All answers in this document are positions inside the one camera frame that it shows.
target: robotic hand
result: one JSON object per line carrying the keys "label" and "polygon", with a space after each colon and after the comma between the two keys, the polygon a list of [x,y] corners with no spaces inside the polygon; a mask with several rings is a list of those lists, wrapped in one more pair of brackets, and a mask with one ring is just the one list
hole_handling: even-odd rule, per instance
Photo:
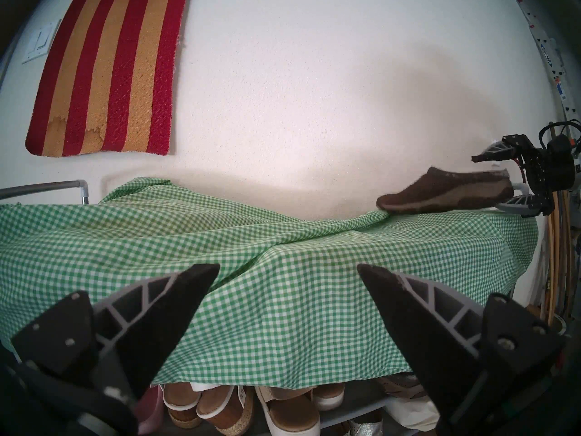
{"label": "robotic hand", "polygon": [[581,166],[574,161],[574,155],[576,158],[581,151],[581,139],[570,141],[565,134],[559,134],[545,146],[543,135],[555,126],[574,126],[581,131],[581,125],[577,123],[559,121],[540,130],[542,148],[533,146],[524,134],[513,134],[504,136],[502,141],[472,157],[473,162],[515,159],[523,176],[526,172],[526,179],[534,194],[510,198],[499,203],[496,206],[498,209],[523,217],[535,217],[541,213],[547,216],[555,209],[553,192],[573,187],[575,175],[581,173]]}

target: green gingham cloth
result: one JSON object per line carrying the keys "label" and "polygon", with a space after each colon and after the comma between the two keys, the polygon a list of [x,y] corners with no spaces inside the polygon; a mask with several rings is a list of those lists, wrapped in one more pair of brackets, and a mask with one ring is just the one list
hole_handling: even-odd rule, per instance
{"label": "green gingham cloth", "polygon": [[155,382],[301,388],[374,378],[408,366],[358,263],[484,304],[510,291],[536,242],[535,219],[500,212],[305,221],[136,178],[98,205],[0,206],[0,338],[11,349],[12,335],[73,291],[95,303],[143,278],[219,263]]}

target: striped fabric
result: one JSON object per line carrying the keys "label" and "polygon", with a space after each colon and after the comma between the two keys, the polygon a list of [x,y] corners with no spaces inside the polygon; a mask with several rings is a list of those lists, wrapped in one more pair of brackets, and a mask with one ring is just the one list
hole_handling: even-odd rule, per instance
{"label": "striped fabric", "polygon": [[73,0],[47,57],[26,148],[167,154],[185,0]]}

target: sandal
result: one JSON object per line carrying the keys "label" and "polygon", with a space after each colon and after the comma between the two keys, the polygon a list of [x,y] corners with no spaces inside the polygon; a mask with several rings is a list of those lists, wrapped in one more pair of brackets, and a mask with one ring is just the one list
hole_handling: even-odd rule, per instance
{"label": "sandal", "polygon": [[254,415],[254,388],[218,386],[202,393],[197,416],[207,420],[226,436],[241,436]]}
{"label": "sandal", "polygon": [[163,388],[163,402],[167,406],[171,420],[181,429],[192,429],[202,423],[197,417],[196,405],[201,392],[192,389],[188,382],[170,383]]}
{"label": "sandal", "polygon": [[321,418],[307,397],[312,388],[281,389],[259,386],[256,396],[262,404],[266,423],[273,436],[319,436]]}
{"label": "sandal", "polygon": [[343,403],[345,383],[323,384],[313,389],[313,403],[319,411],[338,408]]}

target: light switch plate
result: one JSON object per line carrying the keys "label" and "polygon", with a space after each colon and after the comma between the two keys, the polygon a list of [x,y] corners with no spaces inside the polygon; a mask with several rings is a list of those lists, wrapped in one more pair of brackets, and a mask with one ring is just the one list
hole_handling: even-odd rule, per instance
{"label": "light switch plate", "polygon": [[59,23],[60,19],[55,22],[47,23],[45,26],[35,30],[30,35],[22,63],[26,63],[29,60],[36,59],[37,57],[44,56],[48,53],[52,40],[55,37],[56,30],[59,27]]}

